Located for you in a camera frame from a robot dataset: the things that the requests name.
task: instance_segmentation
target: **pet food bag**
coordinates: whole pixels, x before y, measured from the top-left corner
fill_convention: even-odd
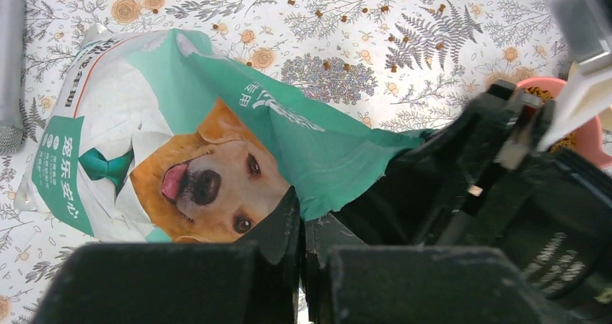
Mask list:
[[[233,242],[291,185],[304,219],[340,210],[420,136],[309,100],[202,32],[90,32],[16,206],[106,241]]]

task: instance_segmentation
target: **dog image on bag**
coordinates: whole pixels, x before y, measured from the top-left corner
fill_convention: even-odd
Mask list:
[[[221,100],[195,133],[173,136],[130,179],[173,242],[234,242],[289,189],[274,157]]]

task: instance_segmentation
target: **plastic bag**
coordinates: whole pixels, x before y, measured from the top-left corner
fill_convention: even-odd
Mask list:
[[[89,34],[16,207],[109,241],[232,242],[289,185],[316,219],[421,131],[370,129],[222,56],[201,32]]]

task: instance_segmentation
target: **table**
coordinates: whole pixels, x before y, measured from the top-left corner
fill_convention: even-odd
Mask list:
[[[223,54],[372,128],[441,128],[495,79],[564,77],[568,49],[541,0],[27,0],[27,141],[2,157],[0,323],[27,323],[72,251],[92,238],[13,200],[88,27],[191,28]],[[353,70],[326,70],[342,61]],[[304,70],[316,75],[306,77]],[[607,141],[612,136],[606,135]],[[305,301],[300,322],[307,323]]]

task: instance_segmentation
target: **green bow tie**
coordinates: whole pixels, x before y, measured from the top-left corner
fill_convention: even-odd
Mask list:
[[[134,150],[130,149],[123,156],[106,160],[96,149],[91,149],[79,157],[81,166],[93,181],[107,178],[115,185],[115,195],[118,195],[126,182],[130,164],[134,160]]]

